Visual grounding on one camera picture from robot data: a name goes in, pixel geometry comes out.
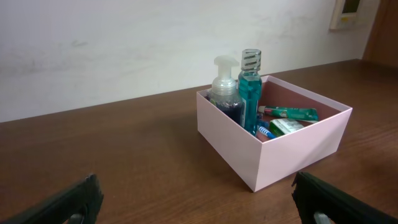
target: wall-mounted device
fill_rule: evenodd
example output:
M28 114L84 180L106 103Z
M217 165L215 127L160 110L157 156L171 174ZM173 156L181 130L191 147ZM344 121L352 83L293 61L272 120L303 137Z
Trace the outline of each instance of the wall-mounted device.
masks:
M335 10L330 22L331 30L350 29L356 25L358 10L363 0L336 0Z

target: tabletop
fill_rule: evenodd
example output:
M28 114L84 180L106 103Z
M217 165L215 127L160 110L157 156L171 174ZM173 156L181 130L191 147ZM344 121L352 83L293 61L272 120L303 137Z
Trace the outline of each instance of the tabletop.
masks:
M398 217L398 70L360 60L272 74L353 107L336 153L304 168ZM197 131L202 86L0 124L0 220L87 176L97 223L300 223L294 174L256 192Z

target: pink box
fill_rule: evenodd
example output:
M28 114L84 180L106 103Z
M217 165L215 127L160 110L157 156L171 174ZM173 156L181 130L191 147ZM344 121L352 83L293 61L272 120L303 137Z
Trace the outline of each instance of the pink box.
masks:
M316 108L320 121L262 142L197 92L198 131L256 192L337 151L352 108L272 76L259 105Z

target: box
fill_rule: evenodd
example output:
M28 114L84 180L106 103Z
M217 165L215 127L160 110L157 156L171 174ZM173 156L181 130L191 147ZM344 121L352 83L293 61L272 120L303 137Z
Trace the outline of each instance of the box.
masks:
M272 76L259 105L316 108L320 121L266 142L245 131L197 92L198 131L256 192L337 151L352 108Z

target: transparent bottle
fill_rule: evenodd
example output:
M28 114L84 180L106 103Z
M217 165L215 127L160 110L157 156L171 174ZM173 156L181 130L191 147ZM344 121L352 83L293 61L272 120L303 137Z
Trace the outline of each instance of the transparent bottle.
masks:
M242 98L236 89L236 81L231 77L231 67L239 62L230 56L219 56L214 59L218 65L218 77L213 80L208 99L218 109L239 124L242 109Z
M257 107L261 97L262 81L258 74L261 68L261 51L242 51L242 72L239 74L239 94L242 97L240 125L253 136L257 131Z

